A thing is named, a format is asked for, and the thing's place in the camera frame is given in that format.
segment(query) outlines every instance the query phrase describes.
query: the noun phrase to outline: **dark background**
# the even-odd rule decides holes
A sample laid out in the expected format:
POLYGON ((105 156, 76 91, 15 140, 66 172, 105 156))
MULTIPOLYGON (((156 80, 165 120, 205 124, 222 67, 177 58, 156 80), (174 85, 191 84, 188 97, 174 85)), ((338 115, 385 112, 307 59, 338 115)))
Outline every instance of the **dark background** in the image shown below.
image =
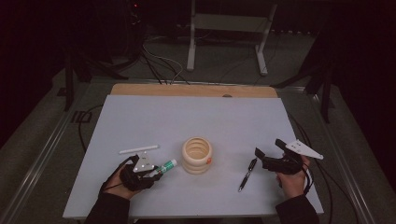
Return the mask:
MULTIPOLYGON (((224 14, 256 16, 254 1, 229 1, 224 14)), ((277 1, 273 29, 316 35, 303 68, 334 59, 337 85, 368 140, 389 182, 395 188, 392 163, 396 158, 396 3, 394 1, 277 1)), ((139 3, 143 21, 159 33, 177 38, 177 24, 190 21, 185 0, 139 3)), ((201 11, 216 12, 221 1, 198 0, 201 11)), ((64 47, 75 46, 95 59, 128 54, 122 25, 126 8, 121 0, 3 1, 0 6, 0 146, 50 90, 51 79, 64 68, 64 47)))

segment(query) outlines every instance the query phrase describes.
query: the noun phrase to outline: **floor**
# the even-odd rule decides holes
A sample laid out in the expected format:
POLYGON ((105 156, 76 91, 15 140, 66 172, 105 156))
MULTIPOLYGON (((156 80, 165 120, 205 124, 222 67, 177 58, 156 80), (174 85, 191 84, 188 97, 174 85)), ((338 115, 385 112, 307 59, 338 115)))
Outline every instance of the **floor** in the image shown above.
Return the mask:
MULTIPOLYGON (((264 48, 268 75, 261 76, 254 54, 254 38, 230 41, 208 34, 198 39, 195 69, 185 71, 189 39, 151 36, 145 55, 163 76, 163 84, 269 86, 292 77, 304 61, 315 38, 309 35, 270 34, 264 48), (171 69, 164 65, 166 60, 171 69)), ((119 70, 123 82, 159 83, 144 58, 119 70)), ((76 99, 64 112, 64 71, 53 79, 52 90, 0 150, 1 223, 76 223, 62 217, 68 195, 84 157, 82 142, 89 144, 101 105, 112 86, 120 82, 92 69, 90 83, 77 83, 76 99), (79 124, 76 115, 92 110, 89 122, 79 124)), ((358 124, 342 95, 332 87, 330 123, 321 118, 319 95, 304 93, 308 80, 277 90, 299 139, 309 140, 326 160, 313 164, 318 196, 325 213, 321 223, 393 223, 396 197, 382 174, 358 124), (323 167, 329 175, 321 173, 323 167)), ((138 223, 279 223, 272 217, 216 217, 210 219, 153 219, 138 223)))

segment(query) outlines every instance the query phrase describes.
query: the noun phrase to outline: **white marker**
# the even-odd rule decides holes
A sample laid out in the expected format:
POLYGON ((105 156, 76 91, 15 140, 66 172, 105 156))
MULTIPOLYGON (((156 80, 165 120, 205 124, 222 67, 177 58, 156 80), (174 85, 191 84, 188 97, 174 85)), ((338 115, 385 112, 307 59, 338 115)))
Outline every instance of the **white marker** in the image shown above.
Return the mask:
POLYGON ((120 151, 119 154, 133 153, 133 152, 138 152, 138 151, 146 151, 146 150, 150 150, 150 149, 156 149, 159 147, 160 147, 160 145, 155 145, 155 146, 150 146, 150 147, 137 147, 137 148, 120 151))

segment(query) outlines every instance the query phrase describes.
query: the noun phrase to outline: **black device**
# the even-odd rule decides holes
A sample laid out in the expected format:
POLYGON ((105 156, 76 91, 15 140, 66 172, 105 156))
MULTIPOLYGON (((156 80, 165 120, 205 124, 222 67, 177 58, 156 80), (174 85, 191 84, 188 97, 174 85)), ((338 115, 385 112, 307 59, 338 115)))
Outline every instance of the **black device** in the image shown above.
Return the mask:
POLYGON ((285 175, 295 175, 303 170, 303 160, 299 154, 286 148, 286 143, 280 139, 276 139, 275 145, 284 151, 284 156, 280 159, 266 157, 265 153, 256 148, 254 154, 262 161, 263 169, 285 175))
POLYGON ((126 164, 125 167, 120 171, 120 180, 121 184, 127 188, 130 191, 137 191, 137 190, 142 190, 142 189, 149 189, 154 185, 154 181, 160 180, 160 178, 163 176, 163 174, 156 174, 154 176, 149 176, 149 173, 154 171, 155 169, 158 168, 158 166, 152 166, 151 169, 137 172, 135 169, 138 161, 139 161, 139 156, 134 155, 132 157, 129 157, 125 161, 123 161, 119 167, 113 172, 113 174, 107 179, 105 183, 103 183, 100 192, 103 192, 105 189, 113 188, 116 186, 112 187, 107 187, 106 185, 110 178, 120 169, 122 168, 128 161, 131 161, 132 164, 126 164))

